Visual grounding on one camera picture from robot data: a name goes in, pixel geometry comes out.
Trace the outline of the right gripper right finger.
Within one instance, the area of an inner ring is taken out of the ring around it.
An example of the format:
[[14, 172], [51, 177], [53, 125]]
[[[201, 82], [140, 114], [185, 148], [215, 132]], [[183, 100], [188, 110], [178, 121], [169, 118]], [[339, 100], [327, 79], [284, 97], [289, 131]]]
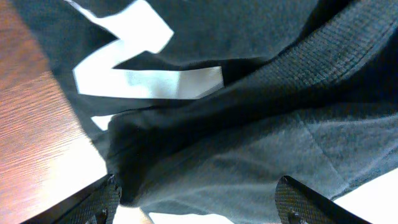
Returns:
[[294, 178], [280, 178], [275, 205], [283, 224], [370, 224]]

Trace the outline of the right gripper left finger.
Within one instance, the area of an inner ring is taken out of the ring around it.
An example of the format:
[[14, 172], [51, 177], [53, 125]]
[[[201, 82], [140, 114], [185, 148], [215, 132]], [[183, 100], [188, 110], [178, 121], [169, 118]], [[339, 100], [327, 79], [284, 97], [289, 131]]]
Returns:
[[112, 224], [122, 188], [107, 174], [48, 210], [22, 222], [40, 224]]

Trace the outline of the dark green t-shirt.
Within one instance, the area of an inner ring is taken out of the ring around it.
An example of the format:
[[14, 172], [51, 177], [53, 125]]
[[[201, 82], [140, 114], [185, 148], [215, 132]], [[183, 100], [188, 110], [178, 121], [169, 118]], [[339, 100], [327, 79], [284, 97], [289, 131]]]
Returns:
[[14, 1], [144, 213], [277, 222], [397, 168], [397, 1]]

